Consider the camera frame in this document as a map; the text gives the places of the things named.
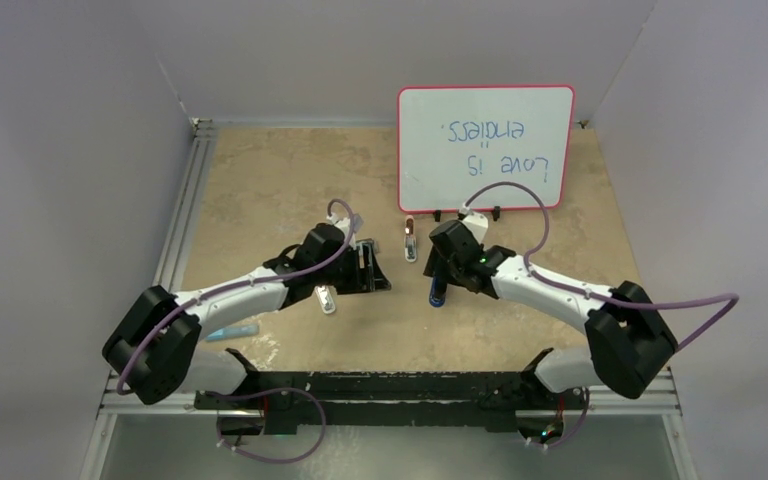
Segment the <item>front aluminium rail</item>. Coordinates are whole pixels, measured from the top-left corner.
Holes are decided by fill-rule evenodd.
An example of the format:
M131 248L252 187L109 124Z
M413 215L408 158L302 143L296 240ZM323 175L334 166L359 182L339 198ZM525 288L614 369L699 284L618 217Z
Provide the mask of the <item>front aluminium rail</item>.
M306 397L291 393L297 388L313 395L322 405L418 404L477 406L486 412L513 410L523 415L552 416L556 411L577 413L583 407L596 415L666 415L680 411L672 375L659 373L637 399L627 399L606 386L592 386L590 396L574 387L550 398L529 394L517 372L263 372L253 390L274 390L264 399L223 400L195 392L176 392L146 405L136 396L120 396L113 390L117 378L108 381L101 401L107 414L190 414L224 411L233 414L287 411Z

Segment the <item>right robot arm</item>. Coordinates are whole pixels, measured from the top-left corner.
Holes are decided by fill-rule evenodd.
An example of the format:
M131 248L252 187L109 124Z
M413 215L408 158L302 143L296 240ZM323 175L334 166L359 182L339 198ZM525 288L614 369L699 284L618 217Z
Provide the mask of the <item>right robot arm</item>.
M486 229L480 215L435 227L426 275L439 286L530 307L586 339L576 348L544 349L524 368L521 392L529 404L544 407L562 392L592 386L637 399L678 352L674 334L638 284L578 282L529 264L509 248L485 247L480 238Z

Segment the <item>pink framed whiteboard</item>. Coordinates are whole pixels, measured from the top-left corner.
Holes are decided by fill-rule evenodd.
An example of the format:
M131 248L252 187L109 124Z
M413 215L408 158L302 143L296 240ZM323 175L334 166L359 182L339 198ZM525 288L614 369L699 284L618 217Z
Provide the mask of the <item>pink framed whiteboard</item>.
M398 206L405 213L553 208L564 192L576 93L572 86L411 86L397 97Z

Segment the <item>blue lighter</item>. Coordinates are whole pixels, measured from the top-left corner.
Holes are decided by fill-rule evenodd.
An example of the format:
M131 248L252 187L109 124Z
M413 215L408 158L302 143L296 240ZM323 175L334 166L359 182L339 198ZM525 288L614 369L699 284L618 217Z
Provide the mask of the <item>blue lighter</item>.
M440 308L446 302L448 283L439 276L433 276L429 291L429 303L432 307Z

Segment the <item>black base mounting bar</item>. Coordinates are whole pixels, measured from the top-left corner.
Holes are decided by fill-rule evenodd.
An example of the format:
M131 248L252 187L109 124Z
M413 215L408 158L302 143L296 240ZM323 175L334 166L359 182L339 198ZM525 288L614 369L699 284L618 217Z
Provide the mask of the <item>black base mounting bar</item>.
M584 406L583 391L543 390L518 371L267 371L225 398L199 393L198 410L264 414L268 435L302 426L476 427L491 433L526 430L525 418L559 417Z

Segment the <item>light blue marker pen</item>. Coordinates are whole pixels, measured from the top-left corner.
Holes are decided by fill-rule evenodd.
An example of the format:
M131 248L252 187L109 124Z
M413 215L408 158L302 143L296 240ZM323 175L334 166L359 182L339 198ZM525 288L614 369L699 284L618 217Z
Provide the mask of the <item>light blue marker pen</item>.
M223 341L223 340L232 340L232 339L256 336L259 333L260 333L260 327L258 324L228 326L209 334L206 337L206 341L217 342L217 341Z

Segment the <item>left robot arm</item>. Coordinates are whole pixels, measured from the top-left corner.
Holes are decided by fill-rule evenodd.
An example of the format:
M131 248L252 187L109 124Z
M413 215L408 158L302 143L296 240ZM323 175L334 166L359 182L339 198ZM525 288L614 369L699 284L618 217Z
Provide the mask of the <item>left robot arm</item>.
M101 355L120 376L122 394L153 405L173 393L210 392L232 408L257 399L253 365L238 351L201 351L199 343L223 328L287 309L319 287L338 295L388 291L391 283L369 240L345 238L349 226L319 223L248 274L201 290L144 290L104 343Z

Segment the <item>pink white eraser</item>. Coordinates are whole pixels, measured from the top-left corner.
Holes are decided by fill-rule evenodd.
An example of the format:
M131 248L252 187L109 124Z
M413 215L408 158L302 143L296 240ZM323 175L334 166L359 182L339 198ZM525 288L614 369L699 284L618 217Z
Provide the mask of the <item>pink white eraser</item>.
M418 259L415 219L412 215L407 215L404 222L404 257L409 263Z

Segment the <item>aluminium rail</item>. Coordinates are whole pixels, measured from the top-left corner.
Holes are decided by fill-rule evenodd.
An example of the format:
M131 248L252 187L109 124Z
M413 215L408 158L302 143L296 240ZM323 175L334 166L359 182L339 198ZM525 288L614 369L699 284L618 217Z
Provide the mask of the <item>aluminium rail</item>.
M213 120L195 122L184 177L153 279L153 285L169 292L178 291L183 283L220 130Z
M529 394L517 372L263 372L253 390L274 390L264 399L223 400L195 392L176 392L146 405L136 396L120 396L113 390L117 378L108 381L101 401L107 414L190 414L224 411L233 414L287 411L306 397L291 393L297 388L313 395L322 405L418 404L477 406L486 412L513 410L523 415L552 416L556 411L577 413L583 407L596 415L666 415L680 411L672 375L659 373L637 399L627 399L606 386L592 386L590 396L574 387L550 398Z

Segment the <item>left aluminium rail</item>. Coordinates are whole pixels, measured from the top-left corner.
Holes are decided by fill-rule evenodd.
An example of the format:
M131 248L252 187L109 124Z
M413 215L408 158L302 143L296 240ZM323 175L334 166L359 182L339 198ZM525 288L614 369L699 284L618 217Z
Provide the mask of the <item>left aluminium rail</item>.
M169 292L178 291L183 283L220 130L213 120L195 122L184 177L153 279L153 285Z

